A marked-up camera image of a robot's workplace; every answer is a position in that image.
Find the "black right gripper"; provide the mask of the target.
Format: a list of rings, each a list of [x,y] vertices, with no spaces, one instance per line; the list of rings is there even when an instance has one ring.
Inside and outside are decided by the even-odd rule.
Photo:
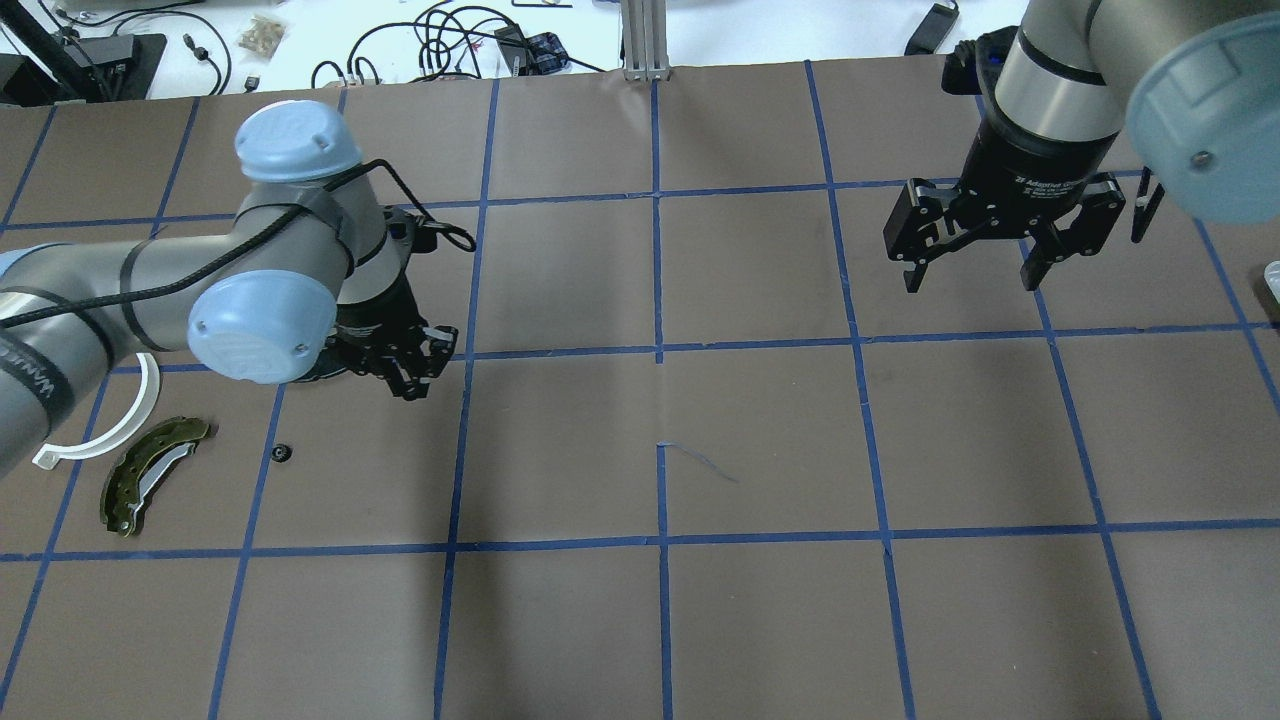
[[[1126,205],[1115,177],[1100,169],[1116,137],[1044,138],[988,110],[959,181],[941,187],[913,178],[890,213],[884,251],[909,263],[906,292],[920,290],[929,263],[978,240],[1034,240],[1020,268],[1028,292],[1053,263],[1100,252]]]

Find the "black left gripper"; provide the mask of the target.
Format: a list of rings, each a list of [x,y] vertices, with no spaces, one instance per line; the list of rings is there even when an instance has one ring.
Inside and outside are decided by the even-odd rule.
[[[378,296],[337,307],[334,332],[320,352],[320,377],[374,375],[397,398],[425,398],[458,340],[458,328],[434,325],[420,314],[410,281],[398,275]]]

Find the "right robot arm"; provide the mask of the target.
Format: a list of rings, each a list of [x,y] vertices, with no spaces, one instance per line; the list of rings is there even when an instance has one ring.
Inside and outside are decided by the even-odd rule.
[[[1018,26],[959,44],[946,94],[980,97],[957,182],[906,182],[887,258],[916,292],[928,266],[979,240],[1030,241],[1025,290],[1098,254],[1126,200],[1100,165],[1125,136],[1140,159],[1132,241],[1162,201],[1220,224],[1277,217],[1275,1],[1032,1]]]

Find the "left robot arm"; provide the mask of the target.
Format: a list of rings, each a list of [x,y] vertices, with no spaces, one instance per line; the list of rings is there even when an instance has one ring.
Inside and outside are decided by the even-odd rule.
[[[406,269],[474,236],[378,201],[342,114],[288,100],[250,115],[236,154],[251,190],[225,234],[41,243],[3,255],[3,470],[31,459],[133,354],[192,352],[262,386],[325,357],[421,398],[460,332],[422,318]]]

